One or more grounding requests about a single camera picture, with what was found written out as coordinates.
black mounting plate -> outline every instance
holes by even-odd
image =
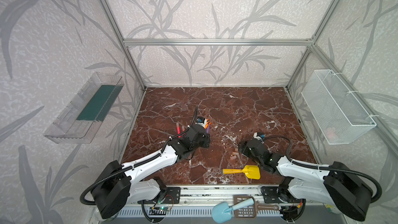
[[[263,190],[263,198],[265,203],[293,203],[294,199],[288,199],[287,202],[282,201],[278,197],[277,189],[278,186],[265,186]]]
[[[167,187],[166,195],[171,195],[174,199],[174,204],[180,202],[181,188],[180,187]],[[159,204],[172,204],[173,199],[171,197],[166,197],[164,201]],[[145,200],[144,204],[155,204],[153,200]]]

leaf pattern wallpaper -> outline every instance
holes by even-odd
[[[398,0],[344,0],[318,46],[398,136]]]
[[[398,0],[343,0],[317,45],[397,133]],[[368,211],[365,223],[396,223],[398,160],[375,130],[351,144],[329,145],[301,91],[315,69],[326,69],[311,54],[290,88],[302,120],[324,163],[343,162],[379,180],[383,196]]]
[[[331,0],[107,0],[124,38],[311,38]],[[305,47],[131,46],[152,86],[286,85]]]
[[[123,151],[142,90],[97,0],[0,0],[0,223],[82,223],[80,193]],[[43,136],[93,72],[125,83],[90,144]]]

green cloth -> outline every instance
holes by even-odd
[[[101,85],[76,120],[104,121],[123,86]]]

pink marker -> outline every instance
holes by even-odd
[[[180,134],[180,124],[177,122],[176,126],[177,126],[177,134]]]

acrylic tray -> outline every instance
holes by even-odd
[[[91,143],[123,86],[121,76],[95,72],[44,136],[58,144]]]

